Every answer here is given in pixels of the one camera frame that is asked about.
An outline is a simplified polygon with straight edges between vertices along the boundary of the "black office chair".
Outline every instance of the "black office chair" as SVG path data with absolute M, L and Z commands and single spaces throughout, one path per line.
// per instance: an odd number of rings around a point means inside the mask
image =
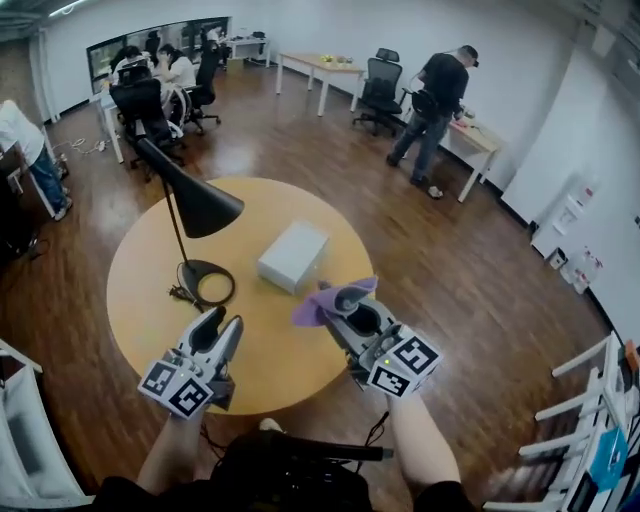
M 196 86 L 185 89 L 191 98 L 191 112 L 188 120 L 198 127 L 198 134 L 204 135 L 203 119 L 215 119 L 218 125 L 222 124 L 220 116 L 205 114 L 202 111 L 204 105 L 211 105 L 216 100 L 216 92 L 213 88 L 213 79 L 218 69 L 220 54 L 203 46 L 200 69 L 196 75 Z
M 150 139 L 178 165 L 184 165 L 184 160 L 173 154 L 171 149 L 181 142 L 174 137 L 173 132 L 164 116 L 160 97 L 161 84 L 155 79 L 146 79 L 128 85 L 114 85 L 111 97 L 120 109 L 125 121 L 125 136 L 132 146 L 144 137 Z M 130 167 L 136 169 L 140 158 L 130 162 Z M 151 170 L 145 171 L 145 181 L 151 181 Z
M 151 70 L 146 59 L 137 60 L 131 64 L 125 64 L 118 71 L 118 83 L 120 85 L 131 85 L 140 80 L 151 78 Z
M 400 56 L 393 50 L 380 48 L 375 58 L 369 59 L 369 76 L 365 81 L 362 103 L 373 110 L 372 114 L 363 113 L 353 120 L 356 123 L 373 122 L 373 135 L 379 133 L 379 125 L 383 125 L 391 130 L 396 136 L 395 124 L 397 120 L 392 116 L 402 113 L 402 107 L 396 102 L 396 87 L 402 74 Z

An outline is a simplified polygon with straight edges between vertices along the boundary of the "window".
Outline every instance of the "window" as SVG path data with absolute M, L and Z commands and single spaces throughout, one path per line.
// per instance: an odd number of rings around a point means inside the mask
M 169 43 L 173 47 L 182 50 L 191 60 L 197 60 L 200 52 L 201 31 L 208 32 L 212 28 L 220 26 L 222 31 L 226 33 L 229 28 L 229 19 L 228 17 L 204 18 L 151 27 L 87 48 L 87 60 L 89 61 L 89 74 L 93 93 L 100 92 L 104 80 L 111 74 L 111 61 L 116 58 L 118 52 L 125 46 L 133 45 L 142 51 L 148 51 L 155 60 L 157 49 Z

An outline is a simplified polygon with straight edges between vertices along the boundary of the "white desk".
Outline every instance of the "white desk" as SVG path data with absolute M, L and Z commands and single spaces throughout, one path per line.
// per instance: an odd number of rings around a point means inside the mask
M 282 92 L 282 71 L 284 68 L 285 59 L 292 60 L 298 64 L 304 64 L 309 66 L 309 84 L 307 89 L 311 91 L 313 89 L 313 79 L 316 70 L 321 71 L 324 76 L 322 78 L 322 92 L 320 93 L 320 105 L 318 106 L 318 116 L 324 115 L 324 106 L 327 102 L 327 93 L 329 92 L 329 81 L 331 75 L 339 74 L 351 74 L 356 75 L 356 87 L 353 93 L 353 101 L 351 102 L 351 112 L 356 111 L 358 105 L 358 96 L 360 95 L 360 82 L 364 71 L 357 67 L 355 64 L 340 64 L 338 62 L 323 62 L 320 60 L 321 55 L 315 53 L 281 53 L 278 56 L 278 78 L 276 80 L 276 94 Z
M 235 39 L 235 40 L 227 40 L 226 44 L 229 48 L 231 48 L 231 58 L 238 58 L 238 47 L 239 46 L 260 46 L 264 45 L 264 51 L 262 52 L 265 55 L 266 62 L 264 64 L 265 68 L 268 68 L 271 64 L 271 41 L 269 39 L 259 39 L 257 37 L 245 37 L 244 39 Z M 256 49 L 256 54 L 260 55 L 260 51 Z

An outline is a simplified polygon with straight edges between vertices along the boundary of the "man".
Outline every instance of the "man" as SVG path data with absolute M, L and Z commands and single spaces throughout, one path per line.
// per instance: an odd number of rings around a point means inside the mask
M 395 454 L 413 496 L 413 510 L 473 511 L 460 484 L 451 448 L 420 395 L 387 399 Z M 276 445 L 283 446 L 286 434 L 271 419 L 263 420 L 259 431 L 231 443 L 209 480 L 194 482 L 205 409 L 190 420 L 170 416 L 142 466 L 137 483 L 107 478 L 92 507 L 372 512 L 368 485 L 361 475 L 335 462 L 309 462 L 305 456 L 283 453 Z
M 44 145 L 44 135 L 12 100 L 0 106 L 0 147 L 4 153 L 15 148 L 20 167 L 29 168 L 53 208 L 54 220 L 61 220 L 73 202 L 60 183 L 56 166 Z
M 113 70 L 113 85 L 118 85 L 120 82 L 120 70 L 127 64 L 133 64 L 139 60 L 144 60 L 149 68 L 149 71 L 153 74 L 154 65 L 151 61 L 151 55 L 148 52 L 141 52 L 137 46 L 127 46 L 123 52 L 123 59 L 116 65 Z
M 411 144 L 425 133 L 420 145 L 420 153 L 416 159 L 411 176 L 411 183 L 427 191 L 433 199 L 442 198 L 442 191 L 431 185 L 429 166 L 444 137 L 451 116 L 462 118 L 460 100 L 464 97 L 469 82 L 468 68 L 478 67 L 478 52 L 472 46 L 459 48 L 455 54 L 436 53 L 422 69 L 418 79 L 424 84 L 437 103 L 437 112 L 432 120 L 427 120 L 413 113 L 409 125 L 396 141 L 387 163 L 397 167 L 400 159 L 411 147 Z

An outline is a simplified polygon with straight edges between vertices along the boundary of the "white wall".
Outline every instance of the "white wall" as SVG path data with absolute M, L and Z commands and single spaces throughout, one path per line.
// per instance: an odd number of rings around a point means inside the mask
M 271 12 L 280 50 L 347 55 L 363 67 L 379 47 L 396 50 L 404 67 L 399 90 L 433 53 L 473 45 L 481 66 L 470 72 L 464 103 L 507 142 L 489 175 L 502 189 L 535 140 L 572 47 L 573 34 L 511 1 L 276 0 Z M 334 85 L 353 90 L 350 77 Z
M 576 45 L 553 107 L 531 151 L 502 199 L 527 223 L 540 222 L 565 183 L 582 172 L 608 74 L 588 50 Z
M 623 341 L 640 345 L 640 107 L 614 79 L 593 127 L 580 153 L 601 186 L 560 245 L 567 254 L 586 245 L 602 260 L 591 289 Z
M 86 49 L 148 27 L 198 18 L 231 16 L 232 29 L 262 29 L 267 0 L 101 0 L 76 7 L 47 27 L 52 102 L 60 112 L 92 95 Z

